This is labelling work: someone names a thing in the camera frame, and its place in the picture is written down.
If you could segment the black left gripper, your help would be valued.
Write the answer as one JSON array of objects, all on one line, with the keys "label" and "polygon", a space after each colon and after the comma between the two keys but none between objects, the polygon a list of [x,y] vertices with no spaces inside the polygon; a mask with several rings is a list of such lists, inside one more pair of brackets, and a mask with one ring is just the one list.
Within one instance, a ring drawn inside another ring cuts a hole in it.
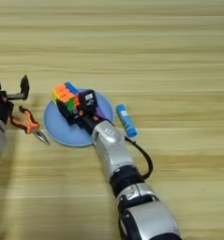
[{"label": "black left gripper", "polygon": [[29,80],[26,75],[22,77],[21,80],[21,93],[20,94],[10,94],[6,92],[0,92],[0,120],[6,124],[7,120],[11,116],[13,111],[13,100],[23,99],[26,100],[29,95]]}]

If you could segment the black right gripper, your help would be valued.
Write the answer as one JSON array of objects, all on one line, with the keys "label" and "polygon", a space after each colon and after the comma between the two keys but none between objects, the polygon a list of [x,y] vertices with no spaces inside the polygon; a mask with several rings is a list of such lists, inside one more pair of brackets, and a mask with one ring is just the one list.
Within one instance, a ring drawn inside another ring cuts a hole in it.
[{"label": "black right gripper", "polygon": [[56,100],[56,106],[70,125],[76,124],[87,133],[92,133],[99,123],[106,121],[105,117],[98,115],[96,112],[86,112],[82,109],[70,112],[67,105],[59,99]]}]

